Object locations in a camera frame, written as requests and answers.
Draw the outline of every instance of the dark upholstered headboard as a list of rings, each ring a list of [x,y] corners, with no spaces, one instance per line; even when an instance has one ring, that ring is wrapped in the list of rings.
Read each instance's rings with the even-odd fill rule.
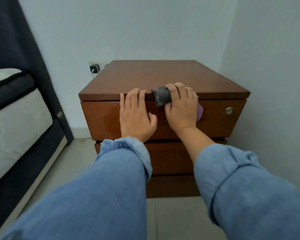
[[[72,132],[64,113],[57,117],[62,107],[18,0],[0,0],[0,68],[18,68],[34,78],[52,117],[60,121],[70,143]]]

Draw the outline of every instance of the wooden nightstand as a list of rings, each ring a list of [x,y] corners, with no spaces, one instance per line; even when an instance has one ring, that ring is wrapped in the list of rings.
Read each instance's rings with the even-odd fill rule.
[[[96,151],[104,139],[121,137],[120,93],[146,90],[146,108],[158,117],[158,126],[145,143],[153,173],[147,183],[148,198],[200,195],[190,157],[168,125],[164,107],[157,108],[151,89],[181,82],[199,96],[204,111],[197,127],[214,141],[226,144],[250,92],[194,60],[112,61],[80,93],[81,106]]]

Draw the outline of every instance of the purple object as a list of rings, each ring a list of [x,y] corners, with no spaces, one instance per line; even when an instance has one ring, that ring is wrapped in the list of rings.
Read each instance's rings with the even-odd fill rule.
[[[165,105],[166,103],[171,102],[170,91],[164,86],[160,86],[157,89],[152,89],[151,93],[154,94],[155,104],[157,107],[160,107],[162,105]],[[200,104],[198,104],[197,121],[201,119],[203,112],[204,112],[203,107]]]

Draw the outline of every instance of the denim shirt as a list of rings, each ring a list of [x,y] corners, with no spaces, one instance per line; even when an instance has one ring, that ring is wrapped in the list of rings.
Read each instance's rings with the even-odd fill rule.
[[[105,140],[95,163],[22,214],[0,239],[146,239],[146,147]],[[212,222],[228,239],[300,239],[300,192],[228,145],[204,148],[194,175]]]

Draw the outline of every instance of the person's left hand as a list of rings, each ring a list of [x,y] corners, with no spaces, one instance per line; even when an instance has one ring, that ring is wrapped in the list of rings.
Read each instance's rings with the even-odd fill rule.
[[[152,113],[147,115],[145,94],[139,88],[130,91],[125,99],[120,94],[121,137],[130,136],[144,143],[156,131],[158,119]]]

